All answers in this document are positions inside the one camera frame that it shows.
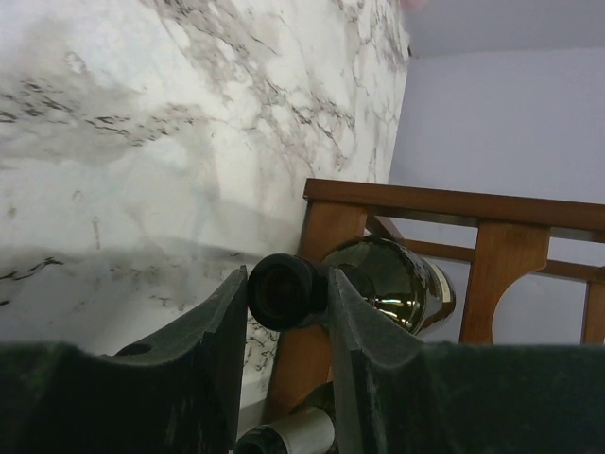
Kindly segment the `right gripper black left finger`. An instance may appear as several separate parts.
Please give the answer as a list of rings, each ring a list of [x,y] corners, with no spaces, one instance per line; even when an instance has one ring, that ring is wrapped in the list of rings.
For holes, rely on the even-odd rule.
[[[5,453],[226,453],[247,330],[245,268],[113,356],[65,342],[1,346]]]

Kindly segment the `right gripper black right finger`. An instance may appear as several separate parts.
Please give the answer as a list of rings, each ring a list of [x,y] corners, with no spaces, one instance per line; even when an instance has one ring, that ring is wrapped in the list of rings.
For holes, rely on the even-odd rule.
[[[427,343],[329,276],[343,453],[600,453],[604,350]]]

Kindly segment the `green wine bottle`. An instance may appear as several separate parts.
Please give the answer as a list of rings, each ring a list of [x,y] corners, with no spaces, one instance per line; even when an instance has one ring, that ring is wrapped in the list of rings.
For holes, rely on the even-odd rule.
[[[288,416],[247,431],[233,453],[338,453],[333,382],[317,387]]]

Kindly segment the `green bottle white label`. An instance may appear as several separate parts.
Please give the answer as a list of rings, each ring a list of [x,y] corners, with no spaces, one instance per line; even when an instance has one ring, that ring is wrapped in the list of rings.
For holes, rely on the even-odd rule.
[[[365,302],[411,334],[456,308],[455,290],[440,267],[398,242],[363,236],[320,262],[286,253],[262,259],[248,283],[251,315],[278,332],[323,323],[331,269],[342,271]]]

